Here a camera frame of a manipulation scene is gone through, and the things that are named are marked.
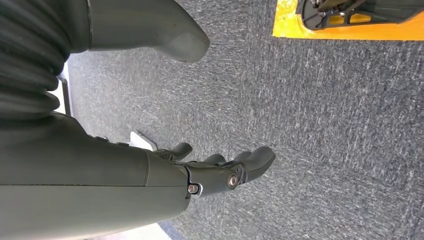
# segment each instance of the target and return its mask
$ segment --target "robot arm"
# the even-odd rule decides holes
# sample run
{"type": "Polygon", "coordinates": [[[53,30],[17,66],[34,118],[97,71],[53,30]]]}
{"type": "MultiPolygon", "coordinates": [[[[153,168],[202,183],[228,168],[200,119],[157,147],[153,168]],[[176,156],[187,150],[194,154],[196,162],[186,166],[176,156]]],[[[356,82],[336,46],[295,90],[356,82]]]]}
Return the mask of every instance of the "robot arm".
{"type": "Polygon", "coordinates": [[[0,0],[0,26],[0,239],[87,239],[173,218],[192,196],[231,191],[275,159],[262,147],[181,162],[187,143],[110,143],[53,112],[46,91],[70,53],[154,47],[199,60],[209,40],[173,0],[0,0]]]}

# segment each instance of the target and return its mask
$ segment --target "humanoid robot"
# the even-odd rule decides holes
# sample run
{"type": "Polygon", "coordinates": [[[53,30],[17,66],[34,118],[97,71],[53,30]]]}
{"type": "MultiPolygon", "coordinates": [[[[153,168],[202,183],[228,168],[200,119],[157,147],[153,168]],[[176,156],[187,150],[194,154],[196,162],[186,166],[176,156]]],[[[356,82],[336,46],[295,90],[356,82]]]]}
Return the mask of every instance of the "humanoid robot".
{"type": "Polygon", "coordinates": [[[71,53],[151,47],[195,62],[209,44],[173,0],[0,0],[0,239],[121,232],[260,177],[268,147],[183,162],[187,143],[149,151],[86,134],[47,93],[71,53]]]}

